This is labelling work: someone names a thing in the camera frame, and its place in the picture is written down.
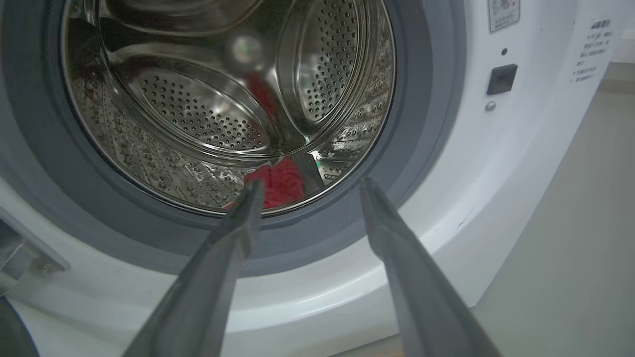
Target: washing machine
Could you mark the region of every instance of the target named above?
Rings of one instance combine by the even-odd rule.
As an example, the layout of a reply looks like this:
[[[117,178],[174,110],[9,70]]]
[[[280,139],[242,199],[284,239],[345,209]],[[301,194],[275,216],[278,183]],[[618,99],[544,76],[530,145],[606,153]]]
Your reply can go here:
[[[361,177],[474,306],[565,154],[626,9],[182,3],[0,2],[0,291],[41,356],[121,354],[245,176],[280,156],[304,192],[264,211],[224,356],[331,356],[399,333]]]

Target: stainless steel drum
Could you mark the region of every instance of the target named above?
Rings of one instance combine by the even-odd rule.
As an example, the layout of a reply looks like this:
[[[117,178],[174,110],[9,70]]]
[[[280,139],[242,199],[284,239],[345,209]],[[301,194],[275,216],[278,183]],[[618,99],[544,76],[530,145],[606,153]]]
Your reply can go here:
[[[203,12],[191,27],[169,1],[152,8],[156,25],[152,13],[130,23],[124,3],[69,2],[63,62],[86,134],[145,192],[219,214],[260,165],[310,154],[323,185],[266,212],[281,213],[328,192],[372,149],[395,78],[381,0],[263,0],[242,10],[220,1],[233,22],[204,26]]]

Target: gray rubber seal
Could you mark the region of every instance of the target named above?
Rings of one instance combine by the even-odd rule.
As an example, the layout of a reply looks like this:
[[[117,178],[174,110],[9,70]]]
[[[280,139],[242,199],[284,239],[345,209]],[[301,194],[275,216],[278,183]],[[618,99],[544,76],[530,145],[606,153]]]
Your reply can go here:
[[[386,1],[397,54],[394,100],[369,158],[319,201],[264,219],[245,275],[287,271],[364,236],[358,182],[369,175],[400,206],[451,130],[465,71],[462,1]],[[36,210],[119,260],[178,273],[217,219],[181,211],[122,178],[94,150],[64,88],[63,0],[0,0],[0,173]]]
[[[0,351],[3,356],[39,357],[29,330],[6,297],[0,297]]]

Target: red cloth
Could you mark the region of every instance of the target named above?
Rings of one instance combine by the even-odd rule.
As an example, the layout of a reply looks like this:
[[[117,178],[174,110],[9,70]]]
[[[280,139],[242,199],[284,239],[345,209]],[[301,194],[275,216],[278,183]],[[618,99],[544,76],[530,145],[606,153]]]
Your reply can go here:
[[[302,174],[289,157],[274,166],[261,166],[244,177],[244,184],[260,179],[265,184],[265,208],[287,205],[304,197]]]

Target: white casing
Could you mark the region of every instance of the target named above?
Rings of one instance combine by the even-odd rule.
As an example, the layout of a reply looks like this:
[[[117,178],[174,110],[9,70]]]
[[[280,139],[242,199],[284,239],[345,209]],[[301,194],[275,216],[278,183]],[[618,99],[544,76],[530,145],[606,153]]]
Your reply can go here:
[[[399,212],[473,306],[540,201],[608,65],[610,51],[595,56],[592,79],[571,82],[591,24],[611,19],[618,33],[625,1],[523,0],[521,20],[494,34],[487,0],[465,7],[458,117],[435,167]],[[507,64],[518,65],[513,89],[488,97],[491,69]],[[487,112],[491,100],[497,108]],[[175,277],[76,240],[1,178],[0,195],[5,213],[71,266],[51,276],[29,273],[11,296],[41,355],[121,353]],[[382,264],[362,239],[308,266],[240,279],[223,354],[325,357],[395,333]]]

